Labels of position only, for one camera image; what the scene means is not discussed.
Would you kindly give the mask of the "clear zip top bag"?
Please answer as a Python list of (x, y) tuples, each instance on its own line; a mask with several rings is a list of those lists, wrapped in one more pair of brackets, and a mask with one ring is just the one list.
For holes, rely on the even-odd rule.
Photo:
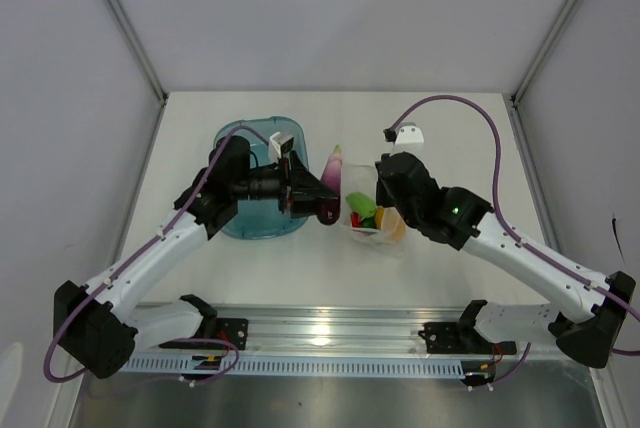
[(373, 166), (342, 167), (340, 227), (353, 241), (379, 251), (399, 251), (407, 226), (395, 208), (376, 200), (377, 172)]

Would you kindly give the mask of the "purple eggplant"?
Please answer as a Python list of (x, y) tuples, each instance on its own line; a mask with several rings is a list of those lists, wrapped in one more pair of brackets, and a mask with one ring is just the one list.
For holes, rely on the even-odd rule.
[(334, 199), (325, 199), (319, 204), (317, 218), (326, 226), (335, 224), (340, 218), (342, 162), (341, 147), (336, 145), (327, 159), (320, 179), (321, 183), (335, 194)]

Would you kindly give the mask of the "red chili pepper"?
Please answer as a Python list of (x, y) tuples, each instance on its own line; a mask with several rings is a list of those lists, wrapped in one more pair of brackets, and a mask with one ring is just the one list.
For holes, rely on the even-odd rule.
[(360, 216), (357, 213), (352, 212), (350, 214), (350, 223), (352, 228), (359, 228), (361, 226)]

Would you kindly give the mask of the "yellow orange fruit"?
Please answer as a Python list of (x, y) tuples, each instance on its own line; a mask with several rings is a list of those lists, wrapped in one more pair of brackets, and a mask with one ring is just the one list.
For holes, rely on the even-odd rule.
[(406, 224), (395, 208), (378, 207), (374, 218), (381, 240), (398, 243), (405, 238)]

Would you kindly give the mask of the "green bell pepper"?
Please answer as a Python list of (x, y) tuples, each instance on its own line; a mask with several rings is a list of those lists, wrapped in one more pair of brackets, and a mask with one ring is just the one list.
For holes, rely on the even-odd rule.
[(377, 224), (376, 224), (375, 218), (374, 217), (363, 218), (360, 221), (360, 227), (361, 228), (366, 228), (366, 229), (376, 229), (377, 228)]

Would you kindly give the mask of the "light green chayote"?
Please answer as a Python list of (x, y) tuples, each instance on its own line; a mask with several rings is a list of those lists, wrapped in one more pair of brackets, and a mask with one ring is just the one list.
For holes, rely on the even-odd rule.
[(346, 202), (350, 210), (362, 218), (373, 217), (377, 210), (375, 200), (360, 191), (349, 193)]

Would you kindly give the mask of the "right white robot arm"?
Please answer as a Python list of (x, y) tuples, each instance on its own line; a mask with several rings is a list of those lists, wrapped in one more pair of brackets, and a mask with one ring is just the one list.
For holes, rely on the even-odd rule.
[(544, 298), (534, 305), (471, 301), (454, 328), (465, 353), (517, 342), (554, 345), (589, 368), (607, 366), (636, 288), (618, 271), (588, 269), (518, 234), (497, 206), (461, 187), (441, 187), (413, 154), (376, 164), (376, 197), (430, 241), (502, 269)]

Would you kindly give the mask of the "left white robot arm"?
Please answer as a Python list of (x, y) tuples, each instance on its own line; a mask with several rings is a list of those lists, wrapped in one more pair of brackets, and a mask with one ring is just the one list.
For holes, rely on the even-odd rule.
[(333, 223), (328, 205), (338, 192), (308, 171), (292, 139), (273, 135), (274, 162), (252, 166), (251, 144), (232, 130), (218, 141), (192, 185), (174, 202), (156, 234), (126, 259), (82, 285), (71, 281), (54, 294), (53, 340), (44, 373), (62, 348), (98, 379), (117, 373), (131, 356), (148, 348), (239, 352), (218, 325), (217, 310), (195, 295), (156, 308), (139, 305), (177, 264), (220, 232), (242, 201), (271, 201), (292, 219), (316, 217)]

